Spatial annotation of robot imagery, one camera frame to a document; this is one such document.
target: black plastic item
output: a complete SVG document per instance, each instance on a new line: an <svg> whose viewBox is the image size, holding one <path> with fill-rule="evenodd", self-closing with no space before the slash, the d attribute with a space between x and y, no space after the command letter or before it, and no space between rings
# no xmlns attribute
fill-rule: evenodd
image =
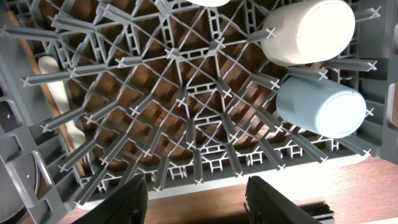
<svg viewBox="0 0 398 224"><path fill-rule="evenodd" d="M244 206L251 224L334 223L332 211L324 215L314 213L314 217L311 217L258 176L249 178L246 200L250 210L246 204Z"/></svg>
<svg viewBox="0 0 398 224"><path fill-rule="evenodd" d="M74 224L144 224L147 203L144 176L136 175Z"/></svg>

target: brown wood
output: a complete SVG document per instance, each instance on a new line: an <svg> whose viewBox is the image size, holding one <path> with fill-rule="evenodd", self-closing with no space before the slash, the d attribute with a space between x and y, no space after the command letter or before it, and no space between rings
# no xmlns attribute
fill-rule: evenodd
<svg viewBox="0 0 398 224"><path fill-rule="evenodd" d="M18 18L13 11L7 11L7 15L8 15L8 18L11 21L12 25L20 26ZM24 49L24 52L25 52L26 57L30 63L30 66L33 69L33 72L35 73L35 75L41 75L42 73L40 71L39 65L36 62L35 55L33 54L33 51L31 49L30 45L28 44L27 40L19 40L19 41L21 42L22 48ZM52 114L54 116L60 116L60 112L57 108L57 105L55 104L54 99L52 98L52 95L51 95L51 92L50 92L48 86L41 85L40 87L42 88L44 97L50 106ZM66 126L65 125L60 126L60 130L61 130L62 136L65 138L65 142L67 143L67 146L68 146L70 152L74 152L75 148L73 147L72 141L70 140ZM80 162L77 162L77 166L78 166L81 174L85 175L85 171Z"/></svg>

